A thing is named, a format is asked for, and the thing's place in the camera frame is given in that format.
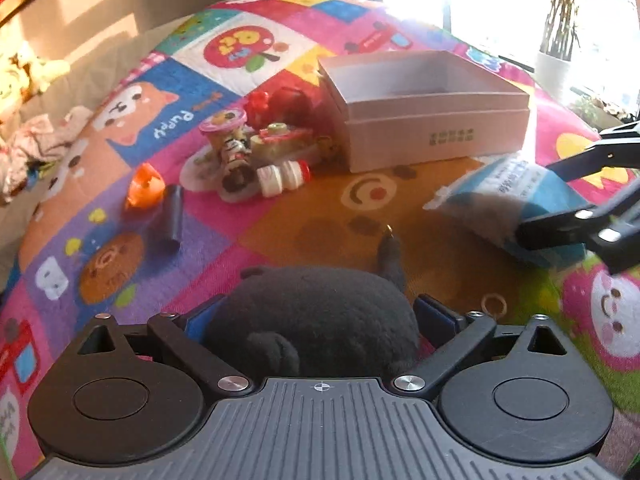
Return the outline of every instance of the metal ring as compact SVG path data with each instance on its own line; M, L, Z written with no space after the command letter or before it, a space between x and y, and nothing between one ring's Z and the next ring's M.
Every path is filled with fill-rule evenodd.
M489 312L489 310L486 307L487 300L496 300L502 305L502 309L500 310L500 312L498 312L498 314L492 314L491 312ZM506 316L507 314L507 300L505 300L504 296L502 296L501 294L498 294L497 292L490 292L489 294L485 294L482 297L482 300L480 300L480 308L482 308L482 311L485 314L493 317L495 320L498 320L501 317Z

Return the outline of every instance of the plush toy tail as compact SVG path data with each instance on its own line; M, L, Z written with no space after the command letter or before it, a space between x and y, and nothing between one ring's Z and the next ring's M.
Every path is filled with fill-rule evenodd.
M393 283L400 292L404 292L406 278L402 268L402 250L398 240L387 226L378 245L378 275Z

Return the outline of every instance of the potted plant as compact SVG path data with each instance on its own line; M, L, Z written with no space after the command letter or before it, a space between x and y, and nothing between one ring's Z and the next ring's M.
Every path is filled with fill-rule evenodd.
M551 0L545 32L536 59L536 80L551 97L562 100L566 89L581 0Z

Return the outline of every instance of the black cylinder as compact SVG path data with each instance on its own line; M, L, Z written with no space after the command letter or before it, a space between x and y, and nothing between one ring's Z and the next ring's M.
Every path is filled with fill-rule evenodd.
M167 251L178 251L182 242L182 203L184 188L169 184L164 190L162 211L154 223L154 235Z

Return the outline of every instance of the small white bottle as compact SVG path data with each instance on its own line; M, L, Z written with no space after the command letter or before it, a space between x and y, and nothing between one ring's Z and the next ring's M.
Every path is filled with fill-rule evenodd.
M262 196L280 195L285 189L293 191L311 180L309 165L304 160L286 160L279 166L265 166L256 171Z

